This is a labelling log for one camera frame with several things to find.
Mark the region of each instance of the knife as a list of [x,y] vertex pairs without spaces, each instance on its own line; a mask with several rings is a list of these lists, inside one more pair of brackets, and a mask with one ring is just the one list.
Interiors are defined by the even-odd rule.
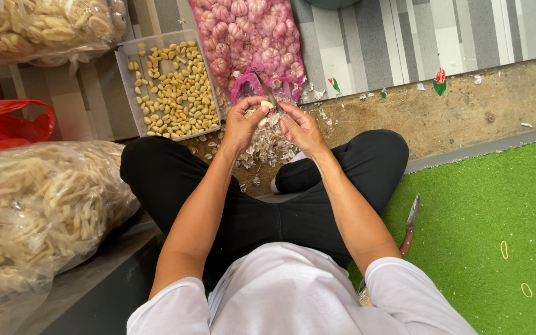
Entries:
[[417,213],[419,213],[419,204],[421,203],[421,196],[419,193],[413,201],[413,207],[411,207],[411,212],[409,213],[409,218],[407,219],[407,234],[404,236],[403,245],[400,246],[400,255],[405,257],[409,252],[409,247],[411,247],[411,240],[413,239],[413,231],[415,229],[415,221],[417,220]]
[[276,107],[276,111],[278,112],[279,115],[283,115],[285,112],[282,111],[282,109],[280,109],[280,106],[276,102],[274,95],[272,95],[272,90],[269,89],[268,86],[266,86],[266,83],[264,82],[264,80],[262,80],[262,78],[260,78],[260,75],[256,72],[256,70],[252,70],[252,71],[256,74],[256,77],[260,81],[260,85],[262,85],[264,92],[266,93],[266,95],[268,95],[268,100],[270,100],[270,103],[273,104],[274,107]]

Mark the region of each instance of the foot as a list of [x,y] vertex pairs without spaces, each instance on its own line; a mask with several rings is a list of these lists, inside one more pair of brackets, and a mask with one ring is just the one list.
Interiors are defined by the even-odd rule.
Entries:
[[[307,156],[305,156],[305,154],[303,153],[303,151],[299,151],[299,153],[297,153],[290,161],[289,163],[293,163],[293,162],[296,162],[298,160],[301,160],[303,158],[307,158]],[[272,191],[272,193],[274,194],[281,194],[282,192],[280,192],[277,188],[276,188],[276,177],[272,178],[272,181],[270,182],[270,190]]]

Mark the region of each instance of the shirt sleeve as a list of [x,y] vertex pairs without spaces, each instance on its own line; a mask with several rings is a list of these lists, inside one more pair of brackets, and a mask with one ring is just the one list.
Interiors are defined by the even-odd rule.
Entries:
[[210,334],[204,285],[187,277],[165,287],[127,321],[127,335]]
[[365,278],[373,306],[404,323],[410,334],[476,334],[413,264],[395,257],[380,258],[369,265]]

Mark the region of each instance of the pink mesh bag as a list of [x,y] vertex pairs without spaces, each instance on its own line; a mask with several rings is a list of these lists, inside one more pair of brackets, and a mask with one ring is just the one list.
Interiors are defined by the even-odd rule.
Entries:
[[208,68],[226,96],[265,92],[255,70],[285,102],[299,99],[305,70],[288,0],[189,0]]

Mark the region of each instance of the artificial grass mat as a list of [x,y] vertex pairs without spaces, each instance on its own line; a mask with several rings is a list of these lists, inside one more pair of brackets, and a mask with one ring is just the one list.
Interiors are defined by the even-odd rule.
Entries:
[[[398,244],[417,193],[405,259],[480,334],[536,334],[536,143],[404,176],[382,216]],[[361,274],[348,270],[356,287]]]

